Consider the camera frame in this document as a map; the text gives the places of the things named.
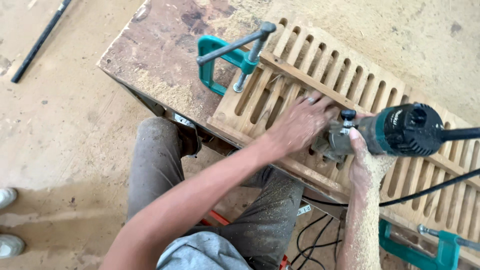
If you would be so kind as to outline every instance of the table top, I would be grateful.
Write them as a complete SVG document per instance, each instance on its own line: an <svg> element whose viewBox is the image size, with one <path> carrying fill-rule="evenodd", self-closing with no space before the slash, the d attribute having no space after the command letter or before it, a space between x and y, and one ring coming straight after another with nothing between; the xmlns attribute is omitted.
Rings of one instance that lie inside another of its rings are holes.
<svg viewBox="0 0 480 270"><path fill-rule="evenodd" d="M254 24L224 35L233 10L224 1L200 6L193 0L147 0L97 65L128 87L205 126L221 96L198 79L198 38L214 35L231 41L258 28ZM214 78L228 86L236 68L223 60L216 62Z"/></svg>

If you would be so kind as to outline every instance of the wooden frame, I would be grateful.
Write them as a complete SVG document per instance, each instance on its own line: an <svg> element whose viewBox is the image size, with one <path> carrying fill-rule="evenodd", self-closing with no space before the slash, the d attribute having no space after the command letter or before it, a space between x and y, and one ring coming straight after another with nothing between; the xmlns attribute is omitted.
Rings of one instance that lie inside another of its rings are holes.
<svg viewBox="0 0 480 270"><path fill-rule="evenodd" d="M439 112L446 128L470 127L466 121L411 89L393 74L331 35L279 5L265 20L277 23L261 65L248 78L242 93L233 91L240 72L232 80L207 126L233 142L246 146L271 126L276 116L298 95L320 91L341 107L379 112L406 102L422 102ZM380 190L387 201L439 184L480 165L479 140L447 142L427 158L399 158L385 176ZM306 179L317 190L338 202L348 202L350 183L347 157L344 168L325 163L322 155L307 152L283 158L276 164ZM381 216L396 225L415 230L416 225L459 234L479 241L480 178L474 177L405 204L381 209ZM479 252L462 249L461 257L480 267Z"/></svg>

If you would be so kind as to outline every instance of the concrete floor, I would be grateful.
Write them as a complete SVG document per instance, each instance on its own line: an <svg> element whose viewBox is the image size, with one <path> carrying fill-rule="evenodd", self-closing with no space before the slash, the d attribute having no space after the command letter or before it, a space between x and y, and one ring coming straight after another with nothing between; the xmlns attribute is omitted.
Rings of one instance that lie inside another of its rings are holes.
<svg viewBox="0 0 480 270"><path fill-rule="evenodd" d="M143 0L73 0L17 85L10 79L59 1L0 1L0 187L20 191L0 211L0 231L27 243L23 255L1 260L0 269L97 269L125 221L135 130L150 114L95 63ZM283 1L310 9L306 14L316 25L480 123L478 3ZM245 2L247 10L264 12L269 4L262 2L260 10L253 2ZM204 149L199 158L183 160L185 174L218 159ZM237 188L216 209L232 210L227 218L233 219L257 193ZM300 216L296 231L318 215ZM336 224L322 243L335 237ZM315 252L333 268L330 250ZM293 258L294 250L287 255Z"/></svg>

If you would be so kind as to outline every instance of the dusty pants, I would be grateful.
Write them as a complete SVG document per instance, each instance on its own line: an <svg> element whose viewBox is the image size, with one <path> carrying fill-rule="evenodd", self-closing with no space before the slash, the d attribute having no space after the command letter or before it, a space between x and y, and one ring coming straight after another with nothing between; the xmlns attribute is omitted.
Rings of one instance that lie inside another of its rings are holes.
<svg viewBox="0 0 480 270"><path fill-rule="evenodd" d="M128 193L128 219L184 180L181 157L186 132L162 117L138 127ZM229 240L256 269L276 270L287 249L300 205L303 185L279 170L264 167L245 186L261 194L235 221L223 227L195 226L186 235L210 231Z"/></svg>

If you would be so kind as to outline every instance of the forearm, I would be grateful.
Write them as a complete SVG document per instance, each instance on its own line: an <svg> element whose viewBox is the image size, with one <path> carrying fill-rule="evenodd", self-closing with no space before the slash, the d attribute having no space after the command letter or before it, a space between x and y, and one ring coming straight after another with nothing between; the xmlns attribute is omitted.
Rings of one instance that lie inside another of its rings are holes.
<svg viewBox="0 0 480 270"><path fill-rule="evenodd" d="M338 270L379 270L379 191L352 186Z"/></svg>
<svg viewBox="0 0 480 270"><path fill-rule="evenodd" d="M138 212L119 232L104 265L116 269L154 268L174 239L193 227L233 187L273 162L264 138L176 185Z"/></svg>

